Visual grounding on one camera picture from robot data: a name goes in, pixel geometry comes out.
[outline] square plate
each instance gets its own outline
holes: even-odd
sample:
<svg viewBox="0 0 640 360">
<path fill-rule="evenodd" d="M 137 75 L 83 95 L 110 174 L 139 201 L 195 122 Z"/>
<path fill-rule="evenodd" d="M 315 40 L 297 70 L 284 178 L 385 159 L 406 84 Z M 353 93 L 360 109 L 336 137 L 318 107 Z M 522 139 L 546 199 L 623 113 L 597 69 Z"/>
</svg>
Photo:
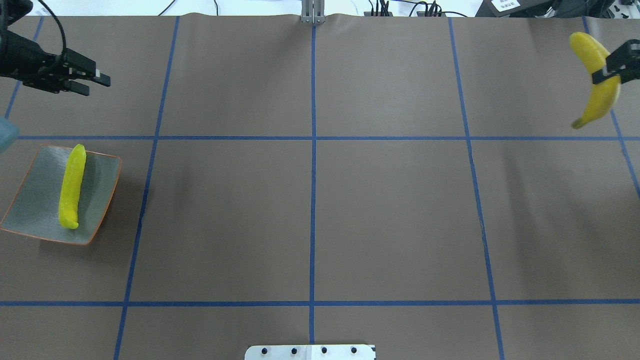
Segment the square plate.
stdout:
<svg viewBox="0 0 640 360">
<path fill-rule="evenodd" d="M 0 229 L 43 240 L 74 245 L 91 242 L 115 191 L 122 159 L 86 152 L 78 203 L 79 227 L 65 229 L 58 222 L 62 179 L 71 148 L 41 145 Z"/>
</svg>

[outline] banana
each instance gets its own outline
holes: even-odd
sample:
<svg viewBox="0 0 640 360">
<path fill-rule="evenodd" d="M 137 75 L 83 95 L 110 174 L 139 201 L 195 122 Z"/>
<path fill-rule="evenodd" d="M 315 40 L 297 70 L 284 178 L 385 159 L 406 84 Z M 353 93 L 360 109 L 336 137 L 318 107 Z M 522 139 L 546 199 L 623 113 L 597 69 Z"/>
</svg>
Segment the banana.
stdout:
<svg viewBox="0 0 640 360">
<path fill-rule="evenodd" d="M 602 69 L 606 65 L 609 51 L 596 39 L 586 33 L 573 33 L 569 37 L 569 43 L 575 54 L 580 58 L 584 66 L 591 74 Z M 620 77 L 606 79 L 605 81 L 591 85 L 591 96 L 582 116 L 573 122 L 574 129 L 580 129 L 588 122 L 598 120 L 606 115 L 616 104 L 620 94 Z"/>
<path fill-rule="evenodd" d="M 76 145 L 65 169 L 65 177 L 62 179 L 60 202 L 58 203 L 58 220 L 60 225 L 67 229 L 78 227 L 78 202 L 80 201 L 80 186 L 84 176 L 84 164 L 86 163 L 86 151 L 83 145 Z"/>
</svg>

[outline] metal hinge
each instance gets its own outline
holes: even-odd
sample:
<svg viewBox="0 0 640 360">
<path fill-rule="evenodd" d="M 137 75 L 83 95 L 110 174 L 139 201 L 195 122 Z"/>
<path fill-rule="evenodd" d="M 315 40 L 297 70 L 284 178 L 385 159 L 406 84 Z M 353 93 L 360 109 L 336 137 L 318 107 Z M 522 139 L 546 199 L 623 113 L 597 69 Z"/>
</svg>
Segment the metal hinge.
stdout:
<svg viewBox="0 0 640 360">
<path fill-rule="evenodd" d="M 324 19 L 324 0 L 302 0 L 302 16 L 305 24 L 322 24 Z"/>
</svg>

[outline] sticker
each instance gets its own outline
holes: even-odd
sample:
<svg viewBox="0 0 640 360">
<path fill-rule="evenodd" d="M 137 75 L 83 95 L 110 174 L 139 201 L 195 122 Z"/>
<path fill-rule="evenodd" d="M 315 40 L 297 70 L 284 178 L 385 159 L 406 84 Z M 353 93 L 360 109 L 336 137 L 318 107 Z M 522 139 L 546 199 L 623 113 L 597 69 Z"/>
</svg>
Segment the sticker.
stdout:
<svg viewBox="0 0 640 360">
<path fill-rule="evenodd" d="M 518 0 L 491 0 L 491 4 L 495 6 L 498 12 L 505 12 L 520 6 Z"/>
</svg>

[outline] blue grid line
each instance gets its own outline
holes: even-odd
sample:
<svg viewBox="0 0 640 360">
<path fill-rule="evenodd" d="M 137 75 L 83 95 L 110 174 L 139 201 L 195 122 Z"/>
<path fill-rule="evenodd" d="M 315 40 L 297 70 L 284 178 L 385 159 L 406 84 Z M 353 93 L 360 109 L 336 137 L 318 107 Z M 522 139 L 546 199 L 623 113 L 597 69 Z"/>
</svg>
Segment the blue grid line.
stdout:
<svg viewBox="0 0 640 360">
<path fill-rule="evenodd" d="M 591 32 L 589 31 L 589 24 L 587 23 L 587 18 L 585 16 L 582 17 L 582 25 L 584 25 L 584 32 L 586 32 L 587 34 L 590 34 Z M 611 120 L 613 121 L 613 126 L 616 128 L 616 133 L 618 134 L 617 139 L 620 141 L 622 154 L 625 156 L 627 167 L 629 168 L 629 172 L 631 173 L 631 181 L 634 184 L 634 188 L 636 188 L 636 195 L 638 196 L 638 198 L 640 198 L 640 184 L 638 184 L 636 171 L 634 170 L 633 163 L 631 163 L 631 158 L 629 157 L 627 146 L 625 145 L 625 138 L 622 136 L 622 130 L 620 130 L 620 125 L 618 124 L 618 119 L 613 109 L 611 109 L 610 114 L 611 114 Z"/>
<path fill-rule="evenodd" d="M 42 29 L 42 23 L 44 22 L 44 16 L 40 17 L 40 21 L 38 22 L 38 27 L 36 28 L 35 34 L 33 34 L 33 41 L 38 40 L 38 35 L 40 34 L 40 30 Z M 13 102 L 15 101 L 15 97 L 18 96 L 18 89 L 20 89 L 20 84 L 22 82 L 20 80 L 16 80 L 15 86 L 13 87 L 13 93 L 11 94 L 11 99 L 9 100 L 9 105 L 6 107 L 6 112 L 4 113 L 4 118 L 9 119 L 9 115 L 11 115 L 11 109 L 13 108 Z"/>
<path fill-rule="evenodd" d="M 316 26 L 311 29 L 311 225 L 309 244 L 309 343 L 316 343 Z"/>
<path fill-rule="evenodd" d="M 462 112 L 462 121 L 465 126 L 465 136 L 467 137 L 467 152 L 469 156 L 469 165 L 471 166 L 471 178 L 474 184 L 474 193 L 476 195 L 476 208 L 478 220 L 480 221 L 480 229 L 482 232 L 482 243 L 484 247 L 484 263 L 486 265 L 486 276 L 489 283 L 489 294 L 491 295 L 493 309 L 493 324 L 495 326 L 495 337 L 498 344 L 498 354 L 500 360 L 504 360 L 504 347 L 502 346 L 502 331 L 500 329 L 500 318 L 498 316 L 498 306 L 495 303 L 495 287 L 493 285 L 493 274 L 491 270 L 491 258 L 489 257 L 489 245 L 486 241 L 486 229 L 484 228 L 484 216 L 482 212 L 482 203 L 480 199 L 480 189 L 478 187 L 476 164 L 474 163 L 473 148 L 471 146 L 471 137 L 469 133 L 469 123 L 467 120 L 467 107 L 465 106 L 465 96 L 462 91 L 462 80 L 460 78 L 460 65 L 458 63 L 458 52 L 456 50 L 456 37 L 453 31 L 453 21 L 449 18 L 449 34 L 451 36 L 451 51 L 453 53 L 453 64 L 456 69 L 456 81 L 458 82 L 458 95 L 460 97 L 460 110 Z"/>
<path fill-rule="evenodd" d="M 264 141 L 640 141 L 640 136 L 243 136 L 161 135 L 158 140 L 264 140 Z M 21 135 L 20 140 L 155 140 L 145 135 Z"/>
<path fill-rule="evenodd" d="M 158 138 L 160 135 L 160 127 L 162 126 L 162 115 L 164 111 L 164 100 L 166 99 L 166 91 L 169 86 L 169 75 L 171 74 L 171 66 L 173 63 L 173 52 L 175 50 L 175 41 L 178 35 L 178 27 L 180 24 L 180 17 L 175 18 L 175 24 L 173 25 L 173 37 L 171 41 L 171 49 L 169 50 L 169 60 L 167 61 L 166 74 L 164 75 L 164 85 L 162 90 L 162 97 L 160 99 L 160 108 L 158 110 L 158 118 L 156 122 L 156 132 L 154 136 L 154 143 L 151 148 L 151 156 L 149 159 L 149 167 L 147 170 L 147 180 L 145 181 L 145 190 L 142 195 L 142 204 L 140 206 L 140 217 L 138 218 L 138 229 L 136 230 L 136 239 L 133 245 L 133 252 L 131 254 L 131 264 L 129 266 L 129 276 L 127 277 L 127 287 L 124 294 L 124 305 L 122 306 L 122 314 L 120 315 L 120 326 L 118 328 L 118 337 L 116 339 L 115 351 L 113 359 L 117 360 L 120 357 L 120 347 L 122 346 L 122 336 L 124 334 L 124 325 L 127 319 L 127 310 L 129 297 L 131 296 L 131 283 L 133 282 L 133 274 L 136 269 L 136 260 L 138 258 L 138 247 L 140 246 L 140 236 L 142 234 L 142 222 L 145 217 L 145 211 L 147 210 L 147 199 L 149 195 L 149 185 L 151 183 L 151 175 L 154 170 L 154 162 L 156 160 L 156 149 L 158 144 Z"/>
<path fill-rule="evenodd" d="M 308 307 L 310 301 L 129 301 L 127 307 Z M 529 305 L 640 305 L 640 299 L 518 299 L 518 300 L 315 300 L 314 307 L 403 306 L 529 306 Z M 0 307 L 121 307 L 122 301 L 0 301 Z"/>
</svg>

